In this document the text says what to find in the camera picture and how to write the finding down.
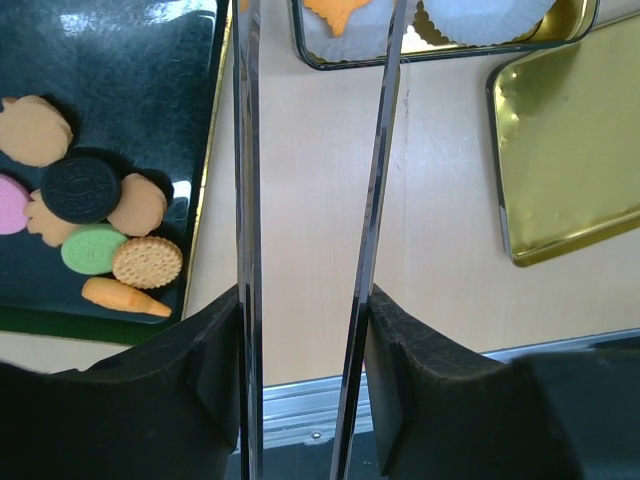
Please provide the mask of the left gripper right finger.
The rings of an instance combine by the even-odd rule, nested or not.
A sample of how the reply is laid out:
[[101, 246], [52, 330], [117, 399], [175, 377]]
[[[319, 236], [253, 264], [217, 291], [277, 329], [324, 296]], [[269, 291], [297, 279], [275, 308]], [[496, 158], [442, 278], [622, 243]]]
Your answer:
[[639, 343], [503, 363], [371, 297], [367, 383], [390, 479], [635, 479]]

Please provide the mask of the orange round cookie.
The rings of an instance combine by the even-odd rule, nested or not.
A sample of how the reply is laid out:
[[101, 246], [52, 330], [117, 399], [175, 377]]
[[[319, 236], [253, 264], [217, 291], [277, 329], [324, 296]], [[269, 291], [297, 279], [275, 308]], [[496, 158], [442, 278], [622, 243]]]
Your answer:
[[161, 225], [166, 210], [162, 190], [143, 175], [131, 173], [122, 180], [120, 201], [107, 220], [125, 235], [143, 237]]

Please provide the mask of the orange fish cookie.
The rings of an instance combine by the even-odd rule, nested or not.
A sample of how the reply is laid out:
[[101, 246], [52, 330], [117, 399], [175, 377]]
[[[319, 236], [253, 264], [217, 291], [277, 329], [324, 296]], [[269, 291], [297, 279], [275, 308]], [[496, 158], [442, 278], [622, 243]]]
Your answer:
[[351, 14], [370, 0], [304, 0], [303, 5], [326, 21], [335, 37], [342, 36]]

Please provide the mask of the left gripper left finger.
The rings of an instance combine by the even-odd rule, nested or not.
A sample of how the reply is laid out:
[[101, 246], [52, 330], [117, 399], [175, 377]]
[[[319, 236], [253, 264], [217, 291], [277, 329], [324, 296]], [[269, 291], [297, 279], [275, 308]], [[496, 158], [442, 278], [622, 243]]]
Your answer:
[[5, 479], [221, 479], [239, 430], [236, 288], [84, 371], [1, 367]]

